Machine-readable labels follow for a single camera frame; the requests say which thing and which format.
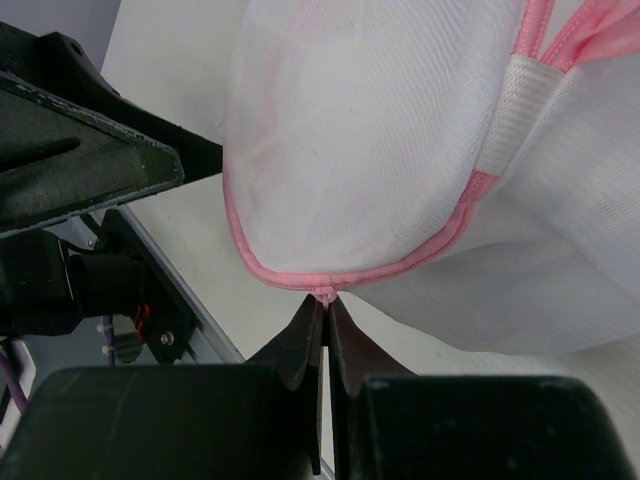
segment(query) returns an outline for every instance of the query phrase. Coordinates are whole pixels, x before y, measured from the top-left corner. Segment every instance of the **pink piping trim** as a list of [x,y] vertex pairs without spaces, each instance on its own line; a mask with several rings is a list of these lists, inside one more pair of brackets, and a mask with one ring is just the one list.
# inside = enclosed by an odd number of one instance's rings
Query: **pink piping trim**
[[553,12],[553,4],[554,0],[529,0],[513,53],[538,58]]
[[474,170],[445,226],[416,250],[395,263],[362,272],[282,273],[264,267],[249,248],[230,192],[229,170],[223,169],[222,175],[227,219],[236,247],[247,269],[265,283],[292,290],[311,290],[316,295],[329,295],[326,297],[327,301],[331,301],[330,295],[337,289],[404,273],[451,248],[469,225],[475,204],[499,178]]

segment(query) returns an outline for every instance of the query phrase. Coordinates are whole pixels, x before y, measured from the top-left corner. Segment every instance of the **mesh laundry bag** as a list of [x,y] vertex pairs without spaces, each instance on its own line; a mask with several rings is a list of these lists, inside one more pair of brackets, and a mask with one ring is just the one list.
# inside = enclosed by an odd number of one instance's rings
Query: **mesh laundry bag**
[[639,11],[250,1],[224,140],[245,264],[467,350],[640,332]]

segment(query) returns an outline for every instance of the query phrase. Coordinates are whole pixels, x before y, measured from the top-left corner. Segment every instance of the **purple cable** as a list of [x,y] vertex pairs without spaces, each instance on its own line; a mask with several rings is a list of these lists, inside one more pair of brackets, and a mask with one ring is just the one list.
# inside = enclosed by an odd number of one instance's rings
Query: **purple cable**
[[7,357],[5,357],[2,353],[0,353],[0,367],[2,367],[2,370],[4,370],[7,387],[9,387],[9,393],[11,394],[16,407],[18,407],[20,413],[24,413],[24,411],[27,409],[27,397],[22,390],[20,380],[9,364],[9,360],[7,360]]
[[107,364],[110,367],[116,364],[116,352],[114,350],[116,343],[116,336],[113,332],[113,315],[107,315],[104,318],[104,334],[107,337]]

